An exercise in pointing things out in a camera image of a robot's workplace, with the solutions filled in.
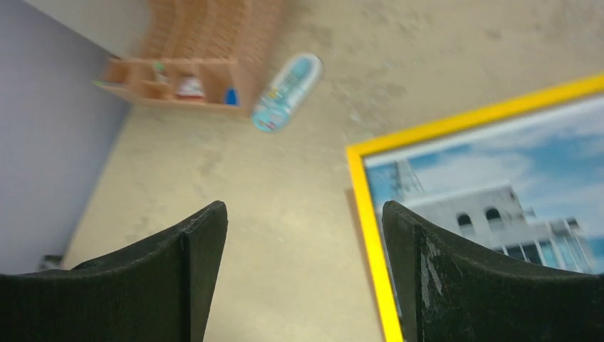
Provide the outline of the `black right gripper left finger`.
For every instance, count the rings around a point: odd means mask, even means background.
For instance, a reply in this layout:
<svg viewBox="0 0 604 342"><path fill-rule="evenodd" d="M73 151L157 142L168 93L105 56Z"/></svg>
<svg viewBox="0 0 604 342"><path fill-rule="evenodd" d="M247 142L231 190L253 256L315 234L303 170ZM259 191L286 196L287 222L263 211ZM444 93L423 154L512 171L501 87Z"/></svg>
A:
<svg viewBox="0 0 604 342"><path fill-rule="evenodd" d="M1 276L3 341L202 341L227 237L216 201L70 270Z"/></svg>

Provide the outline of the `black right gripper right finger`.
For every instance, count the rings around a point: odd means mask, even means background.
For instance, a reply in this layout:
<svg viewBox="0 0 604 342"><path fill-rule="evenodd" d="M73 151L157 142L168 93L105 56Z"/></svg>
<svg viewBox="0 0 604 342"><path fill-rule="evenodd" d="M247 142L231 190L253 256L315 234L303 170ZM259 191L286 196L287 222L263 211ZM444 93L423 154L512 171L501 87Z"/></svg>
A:
<svg viewBox="0 0 604 342"><path fill-rule="evenodd" d="M382 228L406 341L601 341L603 276L513 259L389 201Z"/></svg>

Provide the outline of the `building and sky photo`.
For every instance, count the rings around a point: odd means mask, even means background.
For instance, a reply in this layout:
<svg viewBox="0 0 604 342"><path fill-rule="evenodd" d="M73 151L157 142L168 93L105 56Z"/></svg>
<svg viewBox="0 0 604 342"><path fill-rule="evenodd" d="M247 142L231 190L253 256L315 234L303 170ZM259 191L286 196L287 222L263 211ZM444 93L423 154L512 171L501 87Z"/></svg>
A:
<svg viewBox="0 0 604 342"><path fill-rule="evenodd" d="M603 273L603 96L363 158L376 222L396 201L508 257Z"/></svg>

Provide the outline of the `yellow wooden picture frame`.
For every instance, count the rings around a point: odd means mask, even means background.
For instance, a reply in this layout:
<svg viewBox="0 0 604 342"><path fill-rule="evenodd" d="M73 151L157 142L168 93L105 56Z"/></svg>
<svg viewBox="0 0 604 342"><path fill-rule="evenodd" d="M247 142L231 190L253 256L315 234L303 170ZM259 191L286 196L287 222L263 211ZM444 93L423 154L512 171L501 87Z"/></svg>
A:
<svg viewBox="0 0 604 342"><path fill-rule="evenodd" d="M346 148L360 230L385 341L403 341L404 333L400 325L395 294L388 274L382 236L375 218L375 210L373 209L370 188L363 164L364 159L387 150L394 150L397 147L424 143L428 140L464 133L486 125L499 124L505 120L528 115L530 112L543 110L551 106L561 106L601 92L603 92L603 75L597 74L521 95L500 103L469 110L448 118L371 138Z"/></svg>

